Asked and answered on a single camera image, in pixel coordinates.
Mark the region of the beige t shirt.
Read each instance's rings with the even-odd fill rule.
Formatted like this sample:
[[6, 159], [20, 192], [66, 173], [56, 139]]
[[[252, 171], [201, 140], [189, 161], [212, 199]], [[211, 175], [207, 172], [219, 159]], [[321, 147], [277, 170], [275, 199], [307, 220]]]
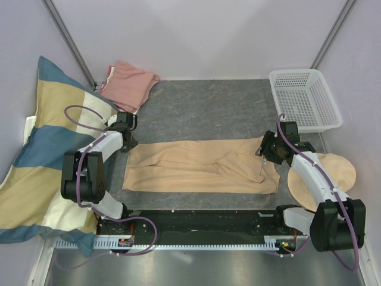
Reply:
[[280, 175], [256, 155], [261, 138], [139, 144], [123, 189], [134, 192], [273, 194]]

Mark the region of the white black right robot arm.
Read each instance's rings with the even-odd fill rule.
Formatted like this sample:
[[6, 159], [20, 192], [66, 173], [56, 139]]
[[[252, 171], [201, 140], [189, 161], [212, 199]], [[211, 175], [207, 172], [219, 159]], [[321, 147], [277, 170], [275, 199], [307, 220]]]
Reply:
[[312, 196], [316, 210], [280, 206], [273, 229], [287, 234], [293, 228], [307, 234], [319, 252], [358, 249], [364, 245], [366, 207], [351, 199], [324, 169], [315, 148], [302, 142], [296, 122], [279, 122], [266, 131], [257, 155], [275, 164], [287, 163]]

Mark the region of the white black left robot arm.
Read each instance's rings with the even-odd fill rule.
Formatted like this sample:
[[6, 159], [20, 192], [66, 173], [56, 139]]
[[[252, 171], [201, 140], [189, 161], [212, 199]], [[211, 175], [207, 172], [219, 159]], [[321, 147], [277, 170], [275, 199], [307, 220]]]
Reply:
[[138, 145], [132, 135], [137, 125], [137, 115], [119, 111], [98, 138], [63, 157], [61, 196], [110, 220], [110, 228], [117, 234], [128, 232], [131, 221], [127, 207], [107, 190], [105, 162], [115, 152], [127, 153]]

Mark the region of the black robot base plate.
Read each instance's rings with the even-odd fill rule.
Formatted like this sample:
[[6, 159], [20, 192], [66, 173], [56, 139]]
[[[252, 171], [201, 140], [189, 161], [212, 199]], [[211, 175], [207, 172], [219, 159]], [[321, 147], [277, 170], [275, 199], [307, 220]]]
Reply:
[[129, 222], [98, 220], [98, 235], [132, 235], [156, 242], [251, 243], [269, 237], [295, 239], [302, 232], [280, 223], [275, 209], [130, 210]]

